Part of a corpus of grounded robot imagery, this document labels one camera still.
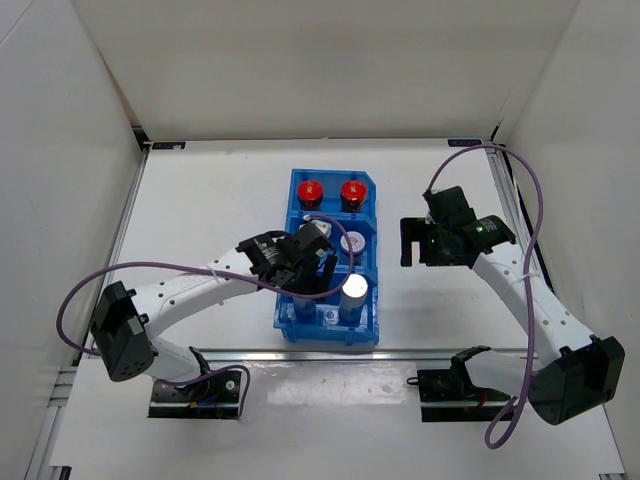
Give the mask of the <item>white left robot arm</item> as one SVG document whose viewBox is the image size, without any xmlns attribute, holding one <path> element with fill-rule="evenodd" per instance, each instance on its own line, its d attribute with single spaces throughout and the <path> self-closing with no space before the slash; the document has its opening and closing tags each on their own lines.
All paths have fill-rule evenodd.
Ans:
<svg viewBox="0 0 640 480">
<path fill-rule="evenodd" d="M 256 235 L 209 262 L 169 280 L 128 289 L 121 281 L 102 292 L 91 333 L 113 382 L 146 374 L 174 383 L 188 400 L 206 395 L 210 377 L 192 347 L 162 334 L 213 305 L 260 290 L 294 297 L 325 296 L 330 277 L 320 271 L 331 250 L 330 225 L 310 220 L 294 233 Z"/>
</svg>

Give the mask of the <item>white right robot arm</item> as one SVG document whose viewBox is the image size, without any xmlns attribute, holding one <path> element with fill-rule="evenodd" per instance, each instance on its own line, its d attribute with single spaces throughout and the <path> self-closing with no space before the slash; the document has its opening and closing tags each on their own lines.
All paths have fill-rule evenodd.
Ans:
<svg viewBox="0 0 640 480">
<path fill-rule="evenodd" d="M 478 218 L 463 190 L 452 187 L 424 198 L 429 215 L 400 221 L 403 267 L 466 266 L 489 285 L 534 341 L 538 363 L 527 399 L 547 423 L 559 425 L 610 401 L 625 352 L 613 336 L 598 338 L 576 319 L 543 279 L 524 272 L 525 253 L 495 215 Z"/>
</svg>

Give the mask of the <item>white lid jar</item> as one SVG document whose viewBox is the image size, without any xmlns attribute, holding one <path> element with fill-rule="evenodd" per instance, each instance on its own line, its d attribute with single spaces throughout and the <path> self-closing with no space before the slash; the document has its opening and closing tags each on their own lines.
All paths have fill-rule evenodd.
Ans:
<svg viewBox="0 0 640 480">
<path fill-rule="evenodd" d="M 348 265 L 350 256 L 353 256 L 353 264 L 360 265 L 365 247 L 366 239 L 360 232 L 348 231 L 347 235 L 342 235 L 340 238 L 340 262 Z"/>
</svg>

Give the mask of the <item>silver lid bottle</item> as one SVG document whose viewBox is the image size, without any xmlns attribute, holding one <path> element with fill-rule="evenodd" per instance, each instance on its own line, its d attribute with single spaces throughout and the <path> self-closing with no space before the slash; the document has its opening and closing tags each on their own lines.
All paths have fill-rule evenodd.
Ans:
<svg viewBox="0 0 640 480">
<path fill-rule="evenodd" d="M 364 276 L 350 274 L 341 287 L 339 319 L 346 324 L 358 324 L 368 295 L 368 283 Z"/>
<path fill-rule="evenodd" d="M 314 300 L 293 297 L 295 321 L 297 323 L 314 324 L 317 320 L 317 306 Z"/>
</svg>

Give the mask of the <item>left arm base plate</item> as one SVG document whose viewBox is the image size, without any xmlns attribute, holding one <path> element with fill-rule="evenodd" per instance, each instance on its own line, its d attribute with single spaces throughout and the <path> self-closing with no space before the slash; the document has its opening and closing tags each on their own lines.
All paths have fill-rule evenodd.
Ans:
<svg viewBox="0 0 640 480">
<path fill-rule="evenodd" d="M 147 417 L 152 419 L 238 420 L 251 382 L 249 370 L 231 365 L 188 386 L 153 384 Z"/>
</svg>

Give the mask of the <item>silver lid bottle front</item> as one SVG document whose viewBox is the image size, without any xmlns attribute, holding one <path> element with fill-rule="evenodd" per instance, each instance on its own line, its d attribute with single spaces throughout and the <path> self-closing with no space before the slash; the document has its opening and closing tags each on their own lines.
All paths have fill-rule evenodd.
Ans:
<svg viewBox="0 0 640 480">
<path fill-rule="evenodd" d="M 314 300 L 293 297 L 295 321 L 297 323 L 314 324 L 317 320 L 317 306 Z"/>
</svg>

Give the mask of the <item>red lid jar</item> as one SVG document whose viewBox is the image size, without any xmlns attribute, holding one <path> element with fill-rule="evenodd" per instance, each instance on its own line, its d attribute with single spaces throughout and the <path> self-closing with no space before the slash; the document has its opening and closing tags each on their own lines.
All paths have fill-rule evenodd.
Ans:
<svg viewBox="0 0 640 480">
<path fill-rule="evenodd" d="M 341 211 L 359 213 L 367 198 L 367 188 L 358 180 L 348 180 L 340 188 Z"/>
<path fill-rule="evenodd" d="M 297 186 L 296 195 L 302 210 L 317 211 L 324 198 L 324 189 L 317 180 L 304 180 Z"/>
</svg>

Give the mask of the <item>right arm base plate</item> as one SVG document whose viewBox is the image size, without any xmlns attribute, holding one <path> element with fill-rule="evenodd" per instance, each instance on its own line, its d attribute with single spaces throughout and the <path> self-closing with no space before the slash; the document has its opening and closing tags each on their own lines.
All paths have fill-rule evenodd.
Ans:
<svg viewBox="0 0 640 480">
<path fill-rule="evenodd" d="M 490 422 L 509 399 L 495 390 L 460 393 L 448 370 L 418 370 L 406 385 L 418 389 L 423 423 Z"/>
</svg>

